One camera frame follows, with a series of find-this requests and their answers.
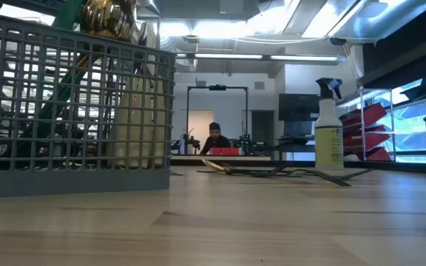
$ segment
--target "black monitor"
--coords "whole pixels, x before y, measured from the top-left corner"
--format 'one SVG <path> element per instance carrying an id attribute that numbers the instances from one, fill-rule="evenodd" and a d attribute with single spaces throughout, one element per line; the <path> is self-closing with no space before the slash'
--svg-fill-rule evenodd
<path id="1" fill-rule="evenodd" d="M 320 113 L 319 95 L 280 94 L 279 120 L 315 121 Z"/>

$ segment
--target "wooden tabletop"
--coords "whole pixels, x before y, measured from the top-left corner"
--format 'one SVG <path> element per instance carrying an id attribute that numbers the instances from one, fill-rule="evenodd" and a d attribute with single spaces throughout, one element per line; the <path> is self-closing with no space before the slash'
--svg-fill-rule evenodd
<path id="1" fill-rule="evenodd" d="M 270 161 L 270 157 L 262 156 L 202 156 L 202 155 L 174 155 L 172 160 L 242 160 L 242 161 Z"/>
<path id="2" fill-rule="evenodd" d="M 0 199 L 0 265 L 426 266 L 426 175 L 172 170 L 167 191 Z"/>

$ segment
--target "man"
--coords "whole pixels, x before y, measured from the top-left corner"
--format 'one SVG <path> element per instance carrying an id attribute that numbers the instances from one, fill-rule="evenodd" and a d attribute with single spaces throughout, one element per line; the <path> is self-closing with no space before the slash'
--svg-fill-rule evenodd
<path id="1" fill-rule="evenodd" d="M 228 138 L 221 135 L 219 123 L 210 124 L 210 136 L 206 139 L 200 155 L 205 155 L 210 148 L 231 148 Z"/>

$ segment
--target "brass object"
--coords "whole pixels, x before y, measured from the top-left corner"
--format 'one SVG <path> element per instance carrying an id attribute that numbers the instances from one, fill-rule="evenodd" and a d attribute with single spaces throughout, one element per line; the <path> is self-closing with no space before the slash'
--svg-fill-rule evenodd
<path id="1" fill-rule="evenodd" d="M 92 35 L 130 41 L 135 21 L 136 0 L 88 0 L 80 28 Z"/>
<path id="2" fill-rule="evenodd" d="M 205 166 L 208 166 L 213 171 L 219 171 L 224 173 L 229 170 L 227 167 L 219 166 L 218 164 L 212 163 L 205 159 L 202 159 L 201 161 L 205 164 Z"/>

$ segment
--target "spray bottle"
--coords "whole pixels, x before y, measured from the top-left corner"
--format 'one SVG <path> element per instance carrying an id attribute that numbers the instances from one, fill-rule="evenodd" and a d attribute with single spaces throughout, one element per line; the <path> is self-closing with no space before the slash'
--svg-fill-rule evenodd
<path id="1" fill-rule="evenodd" d="M 336 103 L 333 91 L 341 99 L 339 85 L 342 80 L 320 78 L 321 100 L 319 118 L 315 123 L 315 166 L 319 170 L 343 169 L 343 124 L 336 116 Z"/>

